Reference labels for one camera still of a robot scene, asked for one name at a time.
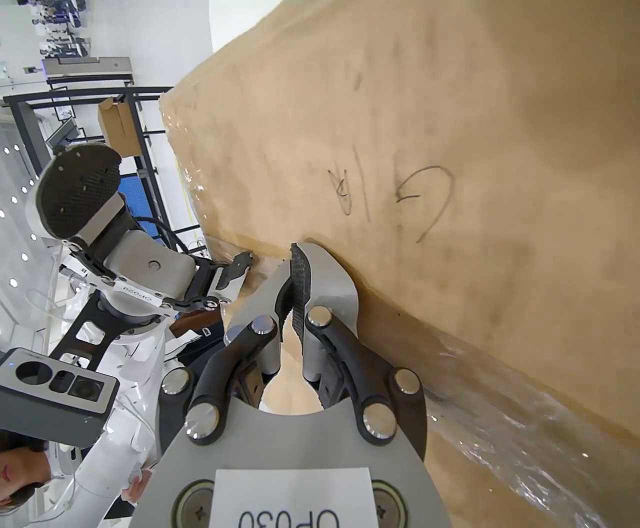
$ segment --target person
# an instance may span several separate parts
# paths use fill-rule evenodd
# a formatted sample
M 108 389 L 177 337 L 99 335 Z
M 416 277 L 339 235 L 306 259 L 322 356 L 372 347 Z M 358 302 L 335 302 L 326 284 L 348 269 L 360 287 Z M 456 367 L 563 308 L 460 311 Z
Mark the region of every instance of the person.
M 0 430 L 0 513 L 10 513 L 19 508 L 37 488 L 53 479 L 63 478 L 52 474 L 51 456 L 45 440 Z M 131 506 L 139 501 L 152 475 L 149 468 L 143 468 L 141 473 L 142 478 L 133 479 L 105 518 L 131 515 Z

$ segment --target metal bolt cap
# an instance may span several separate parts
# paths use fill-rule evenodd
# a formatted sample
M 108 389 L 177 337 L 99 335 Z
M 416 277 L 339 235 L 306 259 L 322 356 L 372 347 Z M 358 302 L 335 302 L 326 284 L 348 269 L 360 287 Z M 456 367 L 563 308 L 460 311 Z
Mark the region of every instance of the metal bolt cap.
M 314 306 L 307 314 L 309 322 L 318 328 L 327 326 L 331 322 L 332 317 L 331 310 L 324 306 Z
M 189 373 L 185 369 L 174 369 L 162 380 L 162 391 L 173 396 L 180 394 L 189 383 Z
M 193 440 L 206 438 L 218 427 L 220 421 L 220 411 L 208 402 L 198 403 L 187 412 L 184 426 L 187 436 Z
M 270 316 L 258 316 L 251 323 L 251 329 L 258 335 L 268 334 L 275 326 Z
M 241 326 L 239 324 L 231 326 L 225 333 L 225 337 L 224 337 L 225 346 L 228 346 L 229 343 L 231 343 L 236 337 L 238 337 L 238 334 L 243 330 L 244 330 L 244 326 Z
M 409 369 L 400 369 L 394 376 L 396 385 L 405 394 L 416 394 L 420 390 L 420 378 Z
M 367 405 L 362 414 L 362 419 L 369 434 L 380 440 L 391 438 L 396 433 L 396 415 L 383 403 Z

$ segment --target white sign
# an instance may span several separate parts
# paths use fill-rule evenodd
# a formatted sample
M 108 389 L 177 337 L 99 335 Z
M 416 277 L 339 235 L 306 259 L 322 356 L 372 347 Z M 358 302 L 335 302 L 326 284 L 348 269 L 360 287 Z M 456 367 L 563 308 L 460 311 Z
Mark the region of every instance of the white sign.
M 378 528 L 368 468 L 216 471 L 209 528 Z
M 121 280 L 117 280 L 116 284 L 113 286 L 113 291 L 120 291 L 126 293 L 127 295 L 131 295 L 136 299 L 141 301 L 145 301 L 153 306 L 159 307 L 162 304 L 162 299 L 156 297 L 155 295 L 151 295 L 149 292 L 141 290 L 140 288 L 136 288 L 135 286 L 129 284 L 128 282 L 123 282 Z

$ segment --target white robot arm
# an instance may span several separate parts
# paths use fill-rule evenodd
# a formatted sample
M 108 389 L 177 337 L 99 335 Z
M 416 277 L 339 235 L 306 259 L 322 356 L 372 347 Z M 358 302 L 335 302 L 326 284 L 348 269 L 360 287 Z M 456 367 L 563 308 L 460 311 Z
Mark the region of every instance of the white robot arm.
M 52 161 L 35 193 L 41 228 L 70 245 L 96 290 L 51 355 L 16 349 L 0 359 L 0 427 L 63 444 L 95 443 L 61 500 L 33 527 L 96 526 L 157 445 L 162 458 L 132 528 L 216 522 L 255 528 L 267 525 L 266 518 L 271 526 L 286 520 L 287 526 L 333 527 L 339 518 L 345 525 L 337 507 L 300 510 L 293 484 L 286 496 L 275 497 L 271 511 L 258 506 L 268 484 L 256 487 L 253 476 L 242 488 L 223 483 L 229 472 L 258 472 L 255 478 L 264 483 L 270 478 L 265 472 L 287 469 L 300 476 L 349 468 L 368 471 L 360 482 L 368 493 L 367 528 L 450 528 L 424 466 L 422 383 L 360 342 L 358 291 L 319 245 L 292 245 L 291 258 L 236 312 L 226 346 L 197 379 L 188 368 L 163 377 L 168 321 L 178 311 L 233 300 L 251 256 L 222 266 L 153 242 L 117 195 L 119 162 L 102 145 L 73 148 Z M 312 415 L 258 409 L 280 369 L 289 313 L 302 345 L 303 377 L 324 408 Z M 67 354 L 87 367 L 61 361 Z M 284 502 L 286 508 L 278 506 Z M 290 514 L 289 506 L 299 511 Z
M 179 312 L 235 300 L 252 261 L 243 253 L 217 264 L 154 241 L 118 193 L 120 161 L 99 143 L 71 148 L 45 168 L 27 205 L 34 233 L 63 241 L 90 285 L 49 356 L 14 349 L 0 360 L 0 428 L 92 446 L 33 527 L 99 525 L 157 451 L 165 330 Z

